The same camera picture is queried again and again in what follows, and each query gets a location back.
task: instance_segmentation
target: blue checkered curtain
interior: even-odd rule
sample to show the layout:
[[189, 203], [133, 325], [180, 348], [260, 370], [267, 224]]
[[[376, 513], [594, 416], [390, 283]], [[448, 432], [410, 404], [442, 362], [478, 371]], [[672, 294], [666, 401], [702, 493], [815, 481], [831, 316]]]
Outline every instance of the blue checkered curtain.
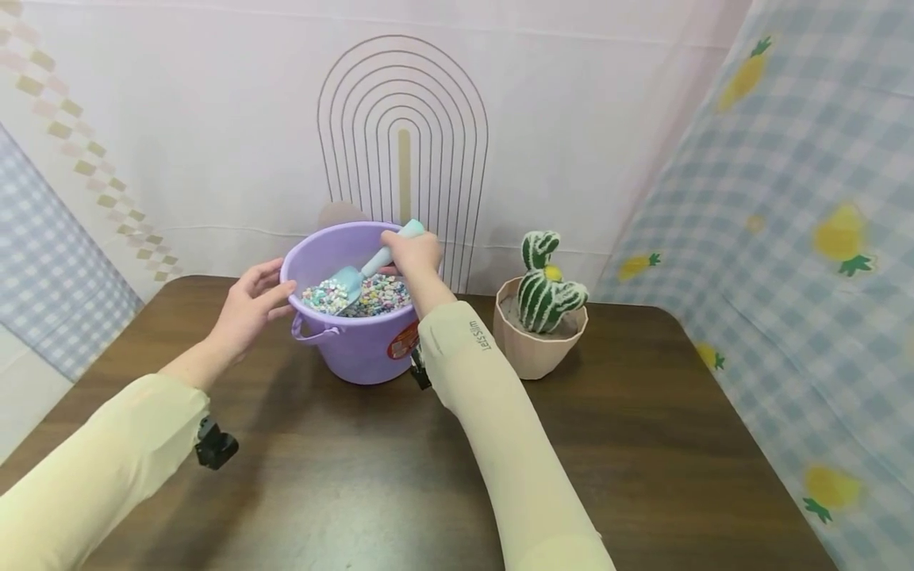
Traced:
[[0, 196], [0, 323], [75, 382], [143, 303], [2, 126]]
[[756, 3], [594, 298], [679, 319], [842, 569], [914, 569], [914, 3]]

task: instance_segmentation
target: arch wall decal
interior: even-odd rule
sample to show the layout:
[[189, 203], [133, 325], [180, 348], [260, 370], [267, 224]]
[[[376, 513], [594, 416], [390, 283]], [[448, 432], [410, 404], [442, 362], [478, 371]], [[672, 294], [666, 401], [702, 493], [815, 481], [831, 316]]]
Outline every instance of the arch wall decal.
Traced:
[[419, 219], [444, 243], [444, 280], [465, 291], [489, 127], [463, 68], [417, 37], [365, 40], [327, 73], [317, 131], [330, 199], [373, 220]]

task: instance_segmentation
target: red label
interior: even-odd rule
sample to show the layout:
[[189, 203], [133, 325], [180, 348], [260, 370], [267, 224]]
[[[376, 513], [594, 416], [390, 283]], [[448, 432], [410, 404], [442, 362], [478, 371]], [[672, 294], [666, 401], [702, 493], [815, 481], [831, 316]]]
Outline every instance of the red label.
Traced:
[[419, 344], [419, 322], [410, 323], [409, 326], [394, 337], [388, 346], [388, 357], [402, 359], [412, 354], [412, 350]]

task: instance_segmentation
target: arm sleeve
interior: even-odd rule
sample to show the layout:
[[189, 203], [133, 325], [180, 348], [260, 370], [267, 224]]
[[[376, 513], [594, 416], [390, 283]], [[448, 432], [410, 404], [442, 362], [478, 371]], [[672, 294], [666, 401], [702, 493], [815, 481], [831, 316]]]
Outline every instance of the arm sleeve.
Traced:
[[190, 453], [208, 397], [130, 383], [0, 497], [0, 569], [74, 569]]
[[508, 571], [614, 571], [514, 369], [463, 301], [420, 324], [432, 387], [460, 420], [492, 501]]

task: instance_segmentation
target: white backdrop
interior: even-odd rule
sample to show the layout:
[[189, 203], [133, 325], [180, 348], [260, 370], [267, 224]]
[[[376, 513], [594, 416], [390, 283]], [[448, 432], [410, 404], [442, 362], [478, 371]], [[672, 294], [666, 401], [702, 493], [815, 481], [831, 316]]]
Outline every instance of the white backdrop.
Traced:
[[[596, 282], [633, 201], [687, 125], [749, 0], [577, 0], [561, 8], [541, 0], [337, 4], [35, 2], [23, 18], [56, 60], [55, 75], [84, 110], [80, 119], [106, 149], [104, 161], [116, 166], [132, 207], [165, 239], [184, 273], [236, 275], [282, 254], [314, 230], [331, 191], [339, 199], [340, 184], [333, 169], [328, 183], [324, 164], [332, 145], [322, 147], [318, 132], [327, 79], [343, 86], [332, 118], [337, 135], [359, 125], [355, 139], [336, 140], [337, 162], [348, 160], [343, 178], [351, 179], [342, 197], [349, 199], [355, 186], [358, 203], [361, 187], [366, 210], [374, 193], [375, 217], [399, 217], [397, 136], [406, 129], [412, 214], [425, 198], [421, 218], [447, 236], [457, 257], [450, 262], [454, 286], [462, 289], [472, 276], [471, 291], [492, 292], [519, 271], [515, 249], [525, 231], [538, 227], [562, 234], [558, 262], [567, 275]], [[360, 77], [370, 77], [355, 87], [358, 70], [340, 79], [338, 68], [328, 78], [347, 50], [385, 35], [421, 41], [390, 38], [357, 49], [342, 68], [391, 53], [361, 64]], [[474, 100], [469, 107], [463, 90]], [[352, 95], [342, 111], [344, 91]], [[454, 94], [456, 104], [449, 100]], [[368, 103], [384, 95], [365, 127]], [[35, 113], [23, 112], [32, 101], [21, 90], [3, 96], [4, 124], [19, 144], [52, 186], [72, 187], [72, 160], [48, 149], [47, 129], [36, 127]], [[468, 110], [475, 111], [475, 129], [452, 130], [448, 115], [458, 122]], [[330, 122], [325, 115], [320, 134], [331, 131]], [[473, 139], [475, 156], [468, 150]], [[457, 159], [449, 164], [454, 148]], [[350, 156], [340, 156], [345, 151]], [[103, 216], [96, 196], [73, 194], [68, 205], [83, 224], [103, 226], [97, 239], [111, 241], [117, 224]], [[379, 199], [390, 195], [380, 209]], [[148, 298], [154, 287], [143, 265], [128, 263], [129, 254], [112, 257]]]

